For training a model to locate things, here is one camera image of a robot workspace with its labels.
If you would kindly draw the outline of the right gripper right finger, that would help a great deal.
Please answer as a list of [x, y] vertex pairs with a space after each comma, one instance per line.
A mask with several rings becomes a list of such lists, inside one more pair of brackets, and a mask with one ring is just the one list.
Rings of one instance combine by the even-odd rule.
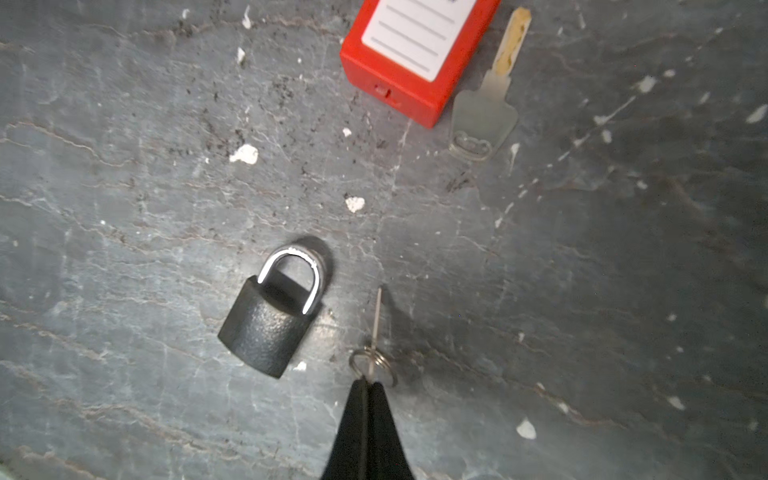
[[367, 479], [414, 480], [380, 382], [368, 387]]

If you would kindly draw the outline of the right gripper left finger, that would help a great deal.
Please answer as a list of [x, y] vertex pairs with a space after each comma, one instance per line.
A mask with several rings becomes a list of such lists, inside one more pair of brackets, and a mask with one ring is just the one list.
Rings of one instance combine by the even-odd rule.
[[322, 480], [367, 478], [368, 383], [355, 380], [350, 388]]

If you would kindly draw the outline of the small key with ring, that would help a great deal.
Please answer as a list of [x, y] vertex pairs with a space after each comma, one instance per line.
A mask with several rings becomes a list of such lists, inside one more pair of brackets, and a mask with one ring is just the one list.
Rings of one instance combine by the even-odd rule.
[[376, 376], [377, 370], [381, 370], [389, 376], [390, 387], [398, 384], [398, 377], [390, 360], [378, 349], [378, 337], [381, 323], [383, 288], [379, 287], [376, 293], [374, 318], [370, 342], [360, 349], [353, 350], [348, 359], [348, 365], [357, 380], [365, 380], [369, 384], [379, 382]]

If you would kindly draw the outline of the small black padlock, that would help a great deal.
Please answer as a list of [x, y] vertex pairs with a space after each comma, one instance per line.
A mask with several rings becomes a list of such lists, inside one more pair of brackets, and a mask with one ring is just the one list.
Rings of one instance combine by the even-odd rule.
[[[279, 269], [288, 258], [308, 266], [308, 289]], [[218, 339], [245, 365], [281, 378], [319, 310], [327, 279], [325, 260], [316, 250], [301, 243], [278, 247], [244, 282]]]

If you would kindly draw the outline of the red padlock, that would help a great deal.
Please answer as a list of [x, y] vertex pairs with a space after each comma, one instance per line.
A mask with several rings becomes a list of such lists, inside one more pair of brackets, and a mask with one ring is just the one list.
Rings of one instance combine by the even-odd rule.
[[342, 43], [347, 79], [432, 128], [499, 5], [499, 0], [367, 0]]

